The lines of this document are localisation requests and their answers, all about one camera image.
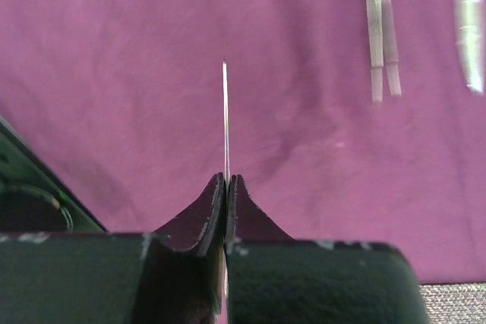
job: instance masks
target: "magenta background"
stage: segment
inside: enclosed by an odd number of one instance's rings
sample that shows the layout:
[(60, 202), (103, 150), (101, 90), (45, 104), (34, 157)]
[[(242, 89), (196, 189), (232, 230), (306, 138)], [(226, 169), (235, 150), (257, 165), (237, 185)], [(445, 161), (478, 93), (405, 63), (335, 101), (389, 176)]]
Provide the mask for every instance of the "magenta background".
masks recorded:
[(365, 0), (0, 0), (0, 115), (114, 231), (223, 169), (293, 237), (389, 241), (422, 282), (486, 281), (486, 100), (452, 0), (393, 0), (403, 97), (371, 104)]

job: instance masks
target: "white scuff mark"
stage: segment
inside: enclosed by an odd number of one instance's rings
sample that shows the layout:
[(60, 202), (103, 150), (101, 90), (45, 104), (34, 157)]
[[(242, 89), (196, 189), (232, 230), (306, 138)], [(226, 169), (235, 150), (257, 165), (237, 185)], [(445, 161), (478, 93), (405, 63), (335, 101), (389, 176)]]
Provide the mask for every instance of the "white scuff mark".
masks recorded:
[(228, 243), (226, 245), (226, 252), (227, 252), (227, 254), (233, 253), (233, 243)]
[(373, 250), (373, 247), (368, 242), (361, 242), (360, 245), (364, 250)]
[(201, 239), (203, 239), (204, 237), (204, 234), (206, 233), (206, 230), (207, 230), (207, 222), (204, 223), (203, 225), (203, 229), (200, 231), (199, 233), (199, 237), (197, 237), (197, 240), (200, 241)]
[(238, 252), (240, 256), (247, 256), (250, 253), (246, 248), (241, 248), (239, 246), (235, 247), (235, 251)]
[(334, 241), (325, 241), (325, 240), (320, 240), (320, 241), (315, 241), (316, 244), (325, 249), (325, 250), (333, 250), (334, 249)]
[(151, 233), (143, 233), (142, 234), (142, 251), (140, 253), (140, 259), (145, 260), (147, 257), (147, 253), (149, 252), (150, 243), (152, 243), (152, 234)]
[(39, 233), (23, 233), (19, 238), (19, 242), (27, 242), (27, 243), (34, 243), (34, 244), (41, 244), (44, 243), (49, 239), (49, 234), (44, 233), (43, 231)]

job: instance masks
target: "metal blade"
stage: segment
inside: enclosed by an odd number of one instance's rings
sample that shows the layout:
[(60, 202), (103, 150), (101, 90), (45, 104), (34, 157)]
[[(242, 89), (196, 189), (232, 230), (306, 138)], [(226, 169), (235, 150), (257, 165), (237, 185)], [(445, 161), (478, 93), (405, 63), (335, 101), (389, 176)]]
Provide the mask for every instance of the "metal blade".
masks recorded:
[(224, 178), (226, 183), (226, 195), (229, 192), (229, 182), (231, 172), (229, 170), (229, 117), (228, 117), (228, 70), (226, 61), (222, 62), (222, 93), (224, 104), (224, 123), (225, 123), (225, 171)]

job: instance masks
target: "purple cloth backdrop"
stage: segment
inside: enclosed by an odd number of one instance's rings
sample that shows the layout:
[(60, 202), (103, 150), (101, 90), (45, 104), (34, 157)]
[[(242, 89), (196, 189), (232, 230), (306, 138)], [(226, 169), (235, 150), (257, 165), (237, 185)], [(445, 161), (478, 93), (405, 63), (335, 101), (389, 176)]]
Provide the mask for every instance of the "purple cloth backdrop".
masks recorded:
[(486, 99), (452, 0), (393, 0), (403, 97), (371, 104), (365, 0), (0, 0), (0, 115), (113, 231), (223, 169), (290, 235), (388, 241), (486, 281)]

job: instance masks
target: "black plastic piece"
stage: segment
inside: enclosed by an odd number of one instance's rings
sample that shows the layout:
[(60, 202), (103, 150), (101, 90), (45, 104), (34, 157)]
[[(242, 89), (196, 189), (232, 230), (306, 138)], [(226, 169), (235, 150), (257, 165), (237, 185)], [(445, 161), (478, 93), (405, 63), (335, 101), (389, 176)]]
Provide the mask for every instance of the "black plastic piece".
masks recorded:
[(55, 204), (35, 195), (0, 193), (0, 231), (69, 231), (70, 222)]
[(0, 185), (11, 182), (37, 187), (53, 195), (68, 211), (74, 231), (106, 231), (93, 214), (32, 153), (13, 128), (0, 118)]
[(428, 323), (417, 279), (396, 248), (289, 239), (251, 200), (241, 175), (230, 186), (231, 324)]
[(222, 174), (145, 234), (0, 234), (0, 322), (215, 322), (222, 275)]

